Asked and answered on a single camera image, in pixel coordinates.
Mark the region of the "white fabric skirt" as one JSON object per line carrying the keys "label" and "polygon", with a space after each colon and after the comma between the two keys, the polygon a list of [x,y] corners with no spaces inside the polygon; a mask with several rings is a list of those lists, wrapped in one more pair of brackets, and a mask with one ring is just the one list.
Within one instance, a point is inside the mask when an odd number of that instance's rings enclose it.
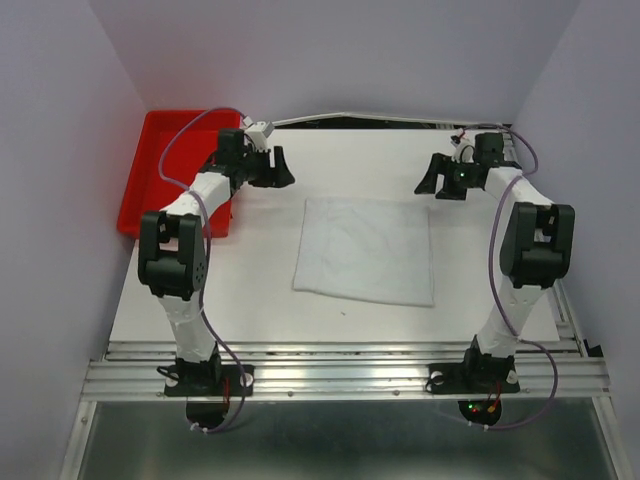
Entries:
{"label": "white fabric skirt", "polygon": [[308,198],[292,288],[385,305],[434,306],[430,209],[390,200]]}

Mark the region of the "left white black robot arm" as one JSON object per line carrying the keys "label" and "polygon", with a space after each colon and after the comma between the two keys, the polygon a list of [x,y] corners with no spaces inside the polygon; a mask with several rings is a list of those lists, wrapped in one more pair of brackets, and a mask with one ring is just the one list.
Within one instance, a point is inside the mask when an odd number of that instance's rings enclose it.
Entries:
{"label": "left white black robot arm", "polygon": [[138,278],[163,307],[176,343],[174,363],[159,368],[168,396],[227,393],[238,373],[224,367],[220,341],[203,318],[208,276],[211,216],[248,184],[285,188],[295,178],[282,147],[269,147],[274,126],[260,121],[218,133],[217,148],[192,183],[160,210],[143,214],[138,247]]}

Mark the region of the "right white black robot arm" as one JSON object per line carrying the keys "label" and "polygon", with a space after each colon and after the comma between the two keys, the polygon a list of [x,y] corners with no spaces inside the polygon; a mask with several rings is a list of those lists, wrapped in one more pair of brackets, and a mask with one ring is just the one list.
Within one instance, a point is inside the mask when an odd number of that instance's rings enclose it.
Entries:
{"label": "right white black robot arm", "polygon": [[538,300],[570,266],[575,210],[542,195],[509,161],[496,128],[451,138],[451,155],[433,154],[415,189],[438,200],[463,201],[471,189],[497,200],[488,255],[489,317],[459,363],[432,363],[425,389],[436,395],[516,393],[515,353]]}

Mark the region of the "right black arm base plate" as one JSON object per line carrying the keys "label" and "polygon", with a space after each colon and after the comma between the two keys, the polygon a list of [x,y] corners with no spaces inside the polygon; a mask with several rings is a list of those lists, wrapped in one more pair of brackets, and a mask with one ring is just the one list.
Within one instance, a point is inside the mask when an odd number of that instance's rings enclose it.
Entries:
{"label": "right black arm base plate", "polygon": [[428,383],[435,395],[481,395],[496,393],[497,390],[502,394],[512,394],[521,390],[518,381],[507,381],[508,372],[504,371],[485,371],[452,362],[430,363],[426,368]]}

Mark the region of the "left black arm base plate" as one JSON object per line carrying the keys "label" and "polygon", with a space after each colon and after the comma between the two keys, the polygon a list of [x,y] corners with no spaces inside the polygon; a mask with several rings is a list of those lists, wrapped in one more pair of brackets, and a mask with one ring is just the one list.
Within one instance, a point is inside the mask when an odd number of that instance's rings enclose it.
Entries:
{"label": "left black arm base plate", "polygon": [[236,364],[223,364],[218,381],[208,378],[178,379],[175,365],[159,366],[156,371],[164,377],[167,397],[247,397],[253,395],[255,366],[243,365],[246,384],[243,384]]}

